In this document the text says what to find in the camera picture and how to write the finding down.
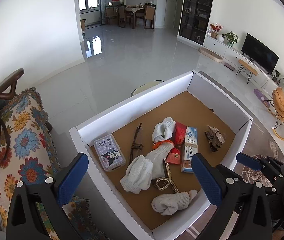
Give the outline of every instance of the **white knitted glove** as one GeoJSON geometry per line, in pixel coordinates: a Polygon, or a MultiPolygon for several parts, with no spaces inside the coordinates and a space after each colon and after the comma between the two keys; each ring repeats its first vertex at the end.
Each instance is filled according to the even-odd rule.
{"type": "Polygon", "coordinates": [[[157,196],[151,203],[154,211],[162,216],[173,215],[177,210],[185,209],[196,196],[197,191],[192,189],[189,193],[163,194],[157,196]]]}
{"type": "Polygon", "coordinates": [[[141,189],[147,190],[151,184],[153,164],[143,155],[136,157],[126,169],[120,183],[125,191],[139,194],[141,189]]]}
{"type": "Polygon", "coordinates": [[[165,141],[172,137],[175,129],[175,122],[171,117],[167,117],[163,122],[158,123],[152,133],[152,140],[154,142],[165,141]]]}
{"type": "Polygon", "coordinates": [[[166,159],[170,150],[174,148],[173,142],[164,142],[157,149],[149,152],[146,159],[149,159],[153,163],[152,169],[152,179],[164,177],[164,167],[163,167],[163,159],[166,159]]]}

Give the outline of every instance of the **flower pot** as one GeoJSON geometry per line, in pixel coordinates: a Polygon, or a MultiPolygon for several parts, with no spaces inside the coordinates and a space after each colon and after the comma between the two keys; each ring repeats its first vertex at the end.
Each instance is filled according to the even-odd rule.
{"type": "Polygon", "coordinates": [[[211,37],[216,39],[217,33],[211,33],[211,37]]]}
{"type": "Polygon", "coordinates": [[[224,37],[223,37],[221,34],[218,34],[218,35],[216,36],[216,39],[217,39],[218,41],[220,41],[220,42],[223,42],[223,41],[224,41],[224,37]]]}

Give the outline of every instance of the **black cabinet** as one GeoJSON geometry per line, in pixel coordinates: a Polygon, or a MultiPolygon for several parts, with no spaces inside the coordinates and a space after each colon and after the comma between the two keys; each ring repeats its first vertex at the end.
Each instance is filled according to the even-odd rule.
{"type": "Polygon", "coordinates": [[[184,0],[180,36],[203,45],[213,0],[184,0]]]}

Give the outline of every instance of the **white round vase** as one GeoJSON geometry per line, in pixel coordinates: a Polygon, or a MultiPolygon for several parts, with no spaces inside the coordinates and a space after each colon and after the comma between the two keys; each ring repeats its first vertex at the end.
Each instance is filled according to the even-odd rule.
{"type": "Polygon", "coordinates": [[[218,41],[220,41],[220,42],[223,42],[223,41],[224,41],[224,37],[223,37],[221,34],[218,34],[218,35],[216,36],[216,39],[217,39],[218,41]]]}

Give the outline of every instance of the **wooden bench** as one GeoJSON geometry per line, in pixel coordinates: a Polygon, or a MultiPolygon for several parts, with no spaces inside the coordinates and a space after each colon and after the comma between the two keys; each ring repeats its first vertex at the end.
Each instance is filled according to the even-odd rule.
{"type": "Polygon", "coordinates": [[[257,76],[258,72],[256,71],[256,69],[252,68],[248,63],[244,62],[243,60],[239,59],[238,62],[241,64],[241,67],[239,68],[236,74],[240,74],[243,68],[247,68],[250,71],[250,74],[248,75],[248,79],[247,79],[247,84],[248,84],[253,74],[257,76]]]}

